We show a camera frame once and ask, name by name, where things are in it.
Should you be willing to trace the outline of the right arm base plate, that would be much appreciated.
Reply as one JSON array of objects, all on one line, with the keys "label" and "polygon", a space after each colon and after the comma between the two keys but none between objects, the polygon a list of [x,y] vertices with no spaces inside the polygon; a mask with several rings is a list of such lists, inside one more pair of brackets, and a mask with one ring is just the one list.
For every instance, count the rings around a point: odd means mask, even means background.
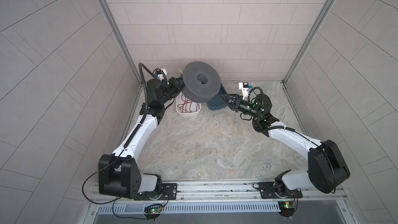
[{"label": "right arm base plate", "polygon": [[282,186],[277,182],[258,182],[255,188],[259,190],[262,199],[293,199],[303,198],[300,190],[289,190],[286,186]]}]

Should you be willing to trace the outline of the right circuit board with LED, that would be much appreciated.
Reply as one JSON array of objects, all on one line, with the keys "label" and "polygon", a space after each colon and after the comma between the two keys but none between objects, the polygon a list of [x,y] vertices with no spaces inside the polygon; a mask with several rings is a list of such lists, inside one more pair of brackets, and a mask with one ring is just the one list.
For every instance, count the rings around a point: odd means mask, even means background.
[{"label": "right circuit board with LED", "polygon": [[296,212],[296,204],[290,201],[279,201],[279,215],[282,217],[292,217]]}]

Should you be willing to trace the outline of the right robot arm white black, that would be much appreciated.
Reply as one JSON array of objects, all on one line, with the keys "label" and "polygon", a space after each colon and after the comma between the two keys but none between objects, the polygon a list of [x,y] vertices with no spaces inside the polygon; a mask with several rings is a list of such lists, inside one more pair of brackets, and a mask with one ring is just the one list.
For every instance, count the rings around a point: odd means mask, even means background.
[{"label": "right robot arm white black", "polygon": [[324,194],[335,193],[351,175],[338,145],[332,140],[313,139],[288,127],[271,114],[271,100],[260,87],[250,89],[248,94],[255,90],[259,94],[253,99],[239,94],[224,94],[221,98],[231,110],[250,116],[256,132],[289,146],[308,162],[306,171],[286,171],[275,178],[276,196],[287,198],[302,188],[316,188]]}]

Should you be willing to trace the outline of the aluminium mounting rail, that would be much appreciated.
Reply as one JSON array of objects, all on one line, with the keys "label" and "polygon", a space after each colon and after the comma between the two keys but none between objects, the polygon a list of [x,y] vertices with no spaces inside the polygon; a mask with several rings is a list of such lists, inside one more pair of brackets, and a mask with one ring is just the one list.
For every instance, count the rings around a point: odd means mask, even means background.
[{"label": "aluminium mounting rail", "polygon": [[[282,201],[281,199],[262,199],[259,190],[255,188],[257,182],[274,182],[272,179],[231,179],[231,180],[180,180],[166,181],[177,183],[175,200],[178,202],[247,202],[247,201]],[[299,189],[303,198],[284,199],[283,201],[316,201],[316,200],[347,200],[343,188],[338,188],[334,194],[324,194],[315,188]]]}]

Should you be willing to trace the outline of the teal oval tray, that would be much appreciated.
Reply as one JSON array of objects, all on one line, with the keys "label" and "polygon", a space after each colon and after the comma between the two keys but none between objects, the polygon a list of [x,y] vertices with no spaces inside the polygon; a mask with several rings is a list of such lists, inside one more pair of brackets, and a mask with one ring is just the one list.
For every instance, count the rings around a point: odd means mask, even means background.
[{"label": "teal oval tray", "polygon": [[218,92],[218,94],[206,103],[207,107],[211,111],[216,111],[216,110],[225,108],[227,105],[223,101],[222,96],[226,95],[226,94],[228,94],[227,91],[225,90],[224,86],[221,85],[221,88],[220,88],[220,91]]}]

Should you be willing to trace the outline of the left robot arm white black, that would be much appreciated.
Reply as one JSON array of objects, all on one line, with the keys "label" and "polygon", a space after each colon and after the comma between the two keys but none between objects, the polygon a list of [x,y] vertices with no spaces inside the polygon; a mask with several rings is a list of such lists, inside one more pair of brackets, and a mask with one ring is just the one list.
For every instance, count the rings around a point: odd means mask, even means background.
[{"label": "left robot arm white black", "polygon": [[144,83],[145,101],[133,130],[112,154],[102,155],[98,162],[98,190],[102,195],[156,199],[163,194],[161,176],[142,174],[137,161],[145,143],[164,116],[165,104],[180,94],[184,83],[182,77],[168,79],[161,69],[155,71],[163,78],[159,79],[152,73],[152,79]]}]

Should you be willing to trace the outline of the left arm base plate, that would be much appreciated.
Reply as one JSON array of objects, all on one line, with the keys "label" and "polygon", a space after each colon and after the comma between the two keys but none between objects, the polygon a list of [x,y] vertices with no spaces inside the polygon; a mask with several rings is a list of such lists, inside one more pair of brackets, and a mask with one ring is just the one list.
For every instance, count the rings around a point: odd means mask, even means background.
[{"label": "left arm base plate", "polygon": [[175,200],[177,194],[177,183],[162,183],[160,191],[141,192],[133,199],[135,201],[163,201]]}]

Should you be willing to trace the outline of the white oval tray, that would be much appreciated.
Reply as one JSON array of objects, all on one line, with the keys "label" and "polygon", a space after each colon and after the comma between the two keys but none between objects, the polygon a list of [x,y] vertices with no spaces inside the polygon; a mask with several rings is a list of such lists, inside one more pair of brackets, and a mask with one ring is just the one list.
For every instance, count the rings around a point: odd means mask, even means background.
[{"label": "white oval tray", "polygon": [[201,103],[189,100],[182,93],[176,97],[176,111],[180,117],[196,117],[201,109]]}]

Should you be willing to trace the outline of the left circuit board with LED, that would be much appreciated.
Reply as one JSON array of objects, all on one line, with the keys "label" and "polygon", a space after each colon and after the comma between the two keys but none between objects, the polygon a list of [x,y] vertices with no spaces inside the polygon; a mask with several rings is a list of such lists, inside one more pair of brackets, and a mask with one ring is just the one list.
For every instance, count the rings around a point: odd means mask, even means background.
[{"label": "left circuit board with LED", "polygon": [[145,207],[144,216],[146,218],[149,218],[150,216],[158,217],[162,213],[162,211],[163,211],[162,204],[152,204]]}]

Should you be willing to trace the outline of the circuit board with led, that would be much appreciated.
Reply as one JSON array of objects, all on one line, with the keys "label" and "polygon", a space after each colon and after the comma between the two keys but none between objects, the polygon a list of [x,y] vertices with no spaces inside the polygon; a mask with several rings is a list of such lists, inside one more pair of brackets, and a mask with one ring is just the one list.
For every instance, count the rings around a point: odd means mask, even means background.
[{"label": "circuit board with led", "polygon": [[145,207],[144,216],[146,218],[149,218],[150,216],[158,217],[162,213],[162,211],[163,211],[162,204],[152,204]]},{"label": "circuit board with led", "polygon": [[279,215],[282,217],[292,217],[296,212],[296,204],[290,201],[279,201]]}]

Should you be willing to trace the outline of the dark grey cable spool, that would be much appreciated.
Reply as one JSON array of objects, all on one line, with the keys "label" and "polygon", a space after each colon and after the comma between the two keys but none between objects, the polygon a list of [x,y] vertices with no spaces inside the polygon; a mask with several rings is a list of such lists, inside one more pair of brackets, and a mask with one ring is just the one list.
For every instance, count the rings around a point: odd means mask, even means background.
[{"label": "dark grey cable spool", "polygon": [[184,87],[181,93],[196,103],[206,103],[218,94],[221,79],[209,64],[194,61],[185,66],[182,73]]}]

